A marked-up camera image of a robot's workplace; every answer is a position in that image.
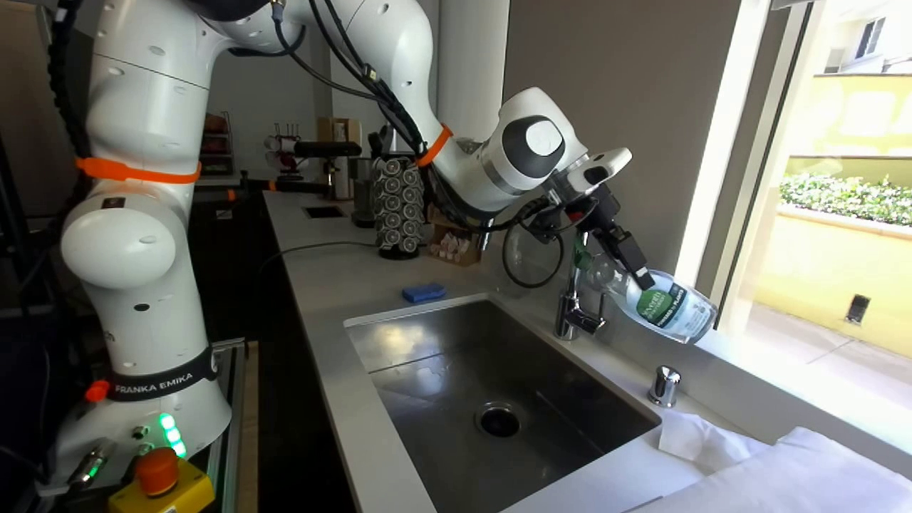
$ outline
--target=stainless steel sink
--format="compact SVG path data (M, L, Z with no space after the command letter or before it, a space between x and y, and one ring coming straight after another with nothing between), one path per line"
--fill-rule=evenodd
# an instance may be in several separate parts
M443 513L501 509L659 425L491 299L347 334Z

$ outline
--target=white countertop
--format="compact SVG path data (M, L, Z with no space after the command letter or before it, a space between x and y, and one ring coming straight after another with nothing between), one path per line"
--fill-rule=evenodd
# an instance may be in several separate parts
M572 363L599 374L612 390L644 403L646 370L621 363L611 347L579 337L561 343L552 337L552 307L504 294L491 276L491 266L451 266L434 256L383 260L371 247L374 230L357 227L347 204L344 216L309 216L306 204L324 204L314 193L266 193L286 270L294 289L309 350L316 363L320 384L330 408L330 425L347 468L357 504L368 513L420 513L434 509L408 451L353 350L344 318L410 307L398 290L408 286L440 283L448 297L484 294L521 318L541 340L557 346ZM682 460L655 451L659 430L596 460L588 468L552 481L551 488L508 508L510 513L545 509L629 509L655 495L668 495L699 481L703 472Z

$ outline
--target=outdoor greenery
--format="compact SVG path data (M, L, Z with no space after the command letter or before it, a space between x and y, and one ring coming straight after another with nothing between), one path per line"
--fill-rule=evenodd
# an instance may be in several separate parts
M790 175L780 200L796 209L912 227L912 189L839 175Z

